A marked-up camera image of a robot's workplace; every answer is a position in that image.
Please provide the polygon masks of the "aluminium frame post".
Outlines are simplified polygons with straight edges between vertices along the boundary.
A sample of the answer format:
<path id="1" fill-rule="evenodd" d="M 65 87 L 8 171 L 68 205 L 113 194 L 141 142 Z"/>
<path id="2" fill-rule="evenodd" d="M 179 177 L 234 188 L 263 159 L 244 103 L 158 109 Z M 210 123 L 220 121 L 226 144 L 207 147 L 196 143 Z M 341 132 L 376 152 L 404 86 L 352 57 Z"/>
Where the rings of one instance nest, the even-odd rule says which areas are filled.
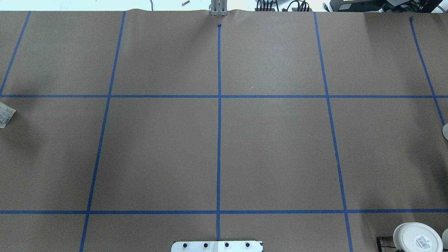
<path id="1" fill-rule="evenodd" d="M 210 4 L 211 16 L 227 16 L 227 0 L 212 0 Z"/>

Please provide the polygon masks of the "blue white milk carton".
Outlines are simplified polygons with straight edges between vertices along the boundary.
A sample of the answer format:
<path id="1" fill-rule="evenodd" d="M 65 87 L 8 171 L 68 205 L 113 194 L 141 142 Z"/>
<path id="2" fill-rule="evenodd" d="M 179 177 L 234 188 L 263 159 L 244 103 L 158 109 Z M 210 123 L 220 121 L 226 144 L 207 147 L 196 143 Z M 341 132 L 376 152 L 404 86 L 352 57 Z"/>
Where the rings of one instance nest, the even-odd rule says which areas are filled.
<path id="1" fill-rule="evenodd" d="M 0 102 L 0 128 L 5 128 L 15 113 L 16 110 L 14 108 Z"/>

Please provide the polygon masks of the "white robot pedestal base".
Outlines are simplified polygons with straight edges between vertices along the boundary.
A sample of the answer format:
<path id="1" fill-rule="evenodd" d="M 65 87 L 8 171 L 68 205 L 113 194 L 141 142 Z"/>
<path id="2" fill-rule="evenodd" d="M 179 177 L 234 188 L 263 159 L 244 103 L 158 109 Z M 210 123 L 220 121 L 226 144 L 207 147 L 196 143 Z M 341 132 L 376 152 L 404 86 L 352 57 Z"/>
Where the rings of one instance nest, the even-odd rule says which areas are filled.
<path id="1" fill-rule="evenodd" d="M 263 252 L 262 241 L 179 241 L 171 246 L 171 252 Z"/>

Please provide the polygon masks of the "white plastic mug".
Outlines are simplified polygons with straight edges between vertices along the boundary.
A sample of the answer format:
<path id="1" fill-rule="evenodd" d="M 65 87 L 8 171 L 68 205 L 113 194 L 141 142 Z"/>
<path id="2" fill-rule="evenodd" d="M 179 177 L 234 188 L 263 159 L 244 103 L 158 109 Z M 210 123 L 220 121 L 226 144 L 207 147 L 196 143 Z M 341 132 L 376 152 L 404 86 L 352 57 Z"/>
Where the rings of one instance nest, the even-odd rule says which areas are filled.
<path id="1" fill-rule="evenodd" d="M 446 140 L 448 140 L 448 124 L 443 125 L 442 135 Z"/>

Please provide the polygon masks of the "white bowl in rack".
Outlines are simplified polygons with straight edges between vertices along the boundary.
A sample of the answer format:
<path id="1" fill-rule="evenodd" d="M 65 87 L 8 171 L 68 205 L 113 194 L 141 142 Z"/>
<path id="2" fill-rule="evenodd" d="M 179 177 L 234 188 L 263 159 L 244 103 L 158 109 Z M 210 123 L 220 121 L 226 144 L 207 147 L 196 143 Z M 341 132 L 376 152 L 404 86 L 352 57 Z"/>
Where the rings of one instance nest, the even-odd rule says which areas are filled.
<path id="1" fill-rule="evenodd" d="M 403 252 L 443 252 L 441 236 L 430 226 L 420 222 L 398 225 L 393 233 L 393 242 Z"/>

